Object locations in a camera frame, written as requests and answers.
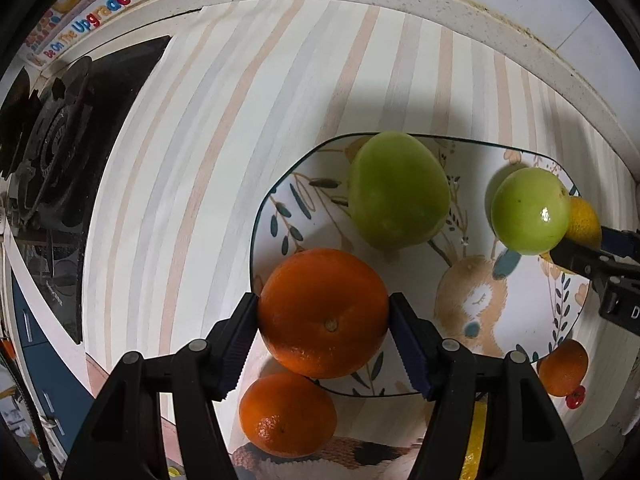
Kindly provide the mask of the yellow lemon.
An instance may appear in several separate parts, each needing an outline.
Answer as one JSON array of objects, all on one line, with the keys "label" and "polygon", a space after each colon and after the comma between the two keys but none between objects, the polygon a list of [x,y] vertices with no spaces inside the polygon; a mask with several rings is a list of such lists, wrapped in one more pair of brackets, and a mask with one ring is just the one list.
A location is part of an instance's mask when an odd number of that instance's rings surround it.
[{"label": "yellow lemon", "polygon": [[561,238],[599,250],[602,244],[602,228],[597,211],[580,196],[570,196],[570,224]]}]

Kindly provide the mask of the dark orange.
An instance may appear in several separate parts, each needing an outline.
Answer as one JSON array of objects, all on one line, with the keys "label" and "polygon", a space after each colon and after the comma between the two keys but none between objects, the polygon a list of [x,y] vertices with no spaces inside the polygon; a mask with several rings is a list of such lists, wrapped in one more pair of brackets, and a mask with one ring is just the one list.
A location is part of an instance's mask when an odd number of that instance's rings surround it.
[{"label": "dark orange", "polygon": [[585,378],[589,356],[584,346],[577,340],[563,341],[538,365],[539,379],[550,396],[568,396]]}]

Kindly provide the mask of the small green apple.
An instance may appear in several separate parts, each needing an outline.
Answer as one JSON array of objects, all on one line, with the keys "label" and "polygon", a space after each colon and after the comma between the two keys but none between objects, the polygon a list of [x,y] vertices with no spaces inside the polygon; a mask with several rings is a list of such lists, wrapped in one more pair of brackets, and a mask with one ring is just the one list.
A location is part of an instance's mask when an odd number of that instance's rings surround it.
[{"label": "small green apple", "polygon": [[550,252],[570,224],[570,196],[560,179],[541,168],[509,174],[491,201],[490,220],[500,242],[512,252]]}]

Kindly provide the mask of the large green apple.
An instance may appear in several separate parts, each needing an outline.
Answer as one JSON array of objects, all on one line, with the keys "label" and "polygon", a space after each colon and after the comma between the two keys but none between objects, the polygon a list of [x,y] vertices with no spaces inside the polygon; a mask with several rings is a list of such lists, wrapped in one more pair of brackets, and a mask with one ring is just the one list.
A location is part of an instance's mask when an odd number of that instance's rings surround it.
[{"label": "large green apple", "polygon": [[381,252],[431,240],[444,226],[449,207],[445,171],[408,133],[371,136],[350,165],[350,218],[360,236]]}]

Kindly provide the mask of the small orange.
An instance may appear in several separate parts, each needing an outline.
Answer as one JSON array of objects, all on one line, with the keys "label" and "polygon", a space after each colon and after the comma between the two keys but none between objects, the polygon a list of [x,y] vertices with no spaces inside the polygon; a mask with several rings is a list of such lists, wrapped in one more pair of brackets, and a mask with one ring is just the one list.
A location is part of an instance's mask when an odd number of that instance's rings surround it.
[{"label": "small orange", "polygon": [[386,337],[387,318],[382,278],[337,249],[285,259],[259,295],[259,330],[268,351],[291,372],[316,379],[364,367]]},{"label": "small orange", "polygon": [[291,372],[255,380],[239,405],[242,431],[262,452],[299,458],[334,436],[337,411],[329,393]]}]

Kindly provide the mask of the upper cherry tomato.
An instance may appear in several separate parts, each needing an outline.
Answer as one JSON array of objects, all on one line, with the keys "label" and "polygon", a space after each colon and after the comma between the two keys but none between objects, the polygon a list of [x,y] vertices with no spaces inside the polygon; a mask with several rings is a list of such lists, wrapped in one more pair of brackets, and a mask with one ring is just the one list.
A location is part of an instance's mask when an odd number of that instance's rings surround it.
[{"label": "upper cherry tomato", "polygon": [[569,410],[577,410],[585,402],[586,388],[579,385],[572,393],[565,397],[565,404]]}]

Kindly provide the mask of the blue cabinet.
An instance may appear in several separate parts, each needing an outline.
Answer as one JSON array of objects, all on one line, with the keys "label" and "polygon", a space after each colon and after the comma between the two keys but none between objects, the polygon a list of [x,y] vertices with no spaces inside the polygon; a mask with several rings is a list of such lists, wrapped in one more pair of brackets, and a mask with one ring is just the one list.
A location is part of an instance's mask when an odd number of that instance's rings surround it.
[{"label": "blue cabinet", "polygon": [[44,417],[66,454],[93,404],[93,396],[58,356],[36,321],[32,310],[12,276],[12,296],[18,338]]}]

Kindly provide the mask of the floral oval plate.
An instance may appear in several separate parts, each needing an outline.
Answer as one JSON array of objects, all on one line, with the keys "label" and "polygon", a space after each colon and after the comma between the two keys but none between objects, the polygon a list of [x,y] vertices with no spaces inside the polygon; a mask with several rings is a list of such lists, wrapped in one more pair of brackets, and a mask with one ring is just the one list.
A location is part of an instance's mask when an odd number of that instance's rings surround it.
[{"label": "floral oval plate", "polygon": [[518,350],[534,362],[548,356],[570,336],[589,283],[544,257],[506,248],[492,228],[490,206],[496,188],[516,170],[548,170],[575,195],[572,178],[554,159],[531,151],[410,134],[445,171],[448,217],[431,240],[381,252],[360,236],[348,208],[350,165],[378,133],[323,142],[277,180],[253,224],[253,289],[262,289],[273,270],[299,252],[338,249],[367,263],[390,292],[406,296],[417,316],[471,351],[499,357]]}]

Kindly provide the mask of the black gas stove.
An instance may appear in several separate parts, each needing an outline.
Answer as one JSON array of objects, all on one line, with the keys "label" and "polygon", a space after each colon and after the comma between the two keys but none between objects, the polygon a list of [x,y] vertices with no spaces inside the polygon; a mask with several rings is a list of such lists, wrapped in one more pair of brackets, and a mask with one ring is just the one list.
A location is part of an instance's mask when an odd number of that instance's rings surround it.
[{"label": "black gas stove", "polygon": [[1,105],[6,215],[28,273],[73,342],[89,224],[108,156],[169,39],[78,58],[46,88],[20,70]]}]

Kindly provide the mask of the striped cat placemat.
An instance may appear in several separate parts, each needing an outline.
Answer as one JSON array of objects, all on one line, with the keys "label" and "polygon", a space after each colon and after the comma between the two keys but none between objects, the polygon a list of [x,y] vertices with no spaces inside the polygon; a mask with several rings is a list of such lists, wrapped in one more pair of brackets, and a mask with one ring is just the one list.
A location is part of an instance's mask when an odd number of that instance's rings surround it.
[{"label": "striped cat placemat", "polygon": [[637,225],[634,178],[588,120],[502,53],[335,0],[210,6],[167,38],[108,158],[82,283],[91,379],[178,352],[260,299],[216,405],[257,479],[402,479],[435,414],[386,330],[401,292],[457,346],[535,372],[582,444],[623,401],[638,338],[561,237]]}]

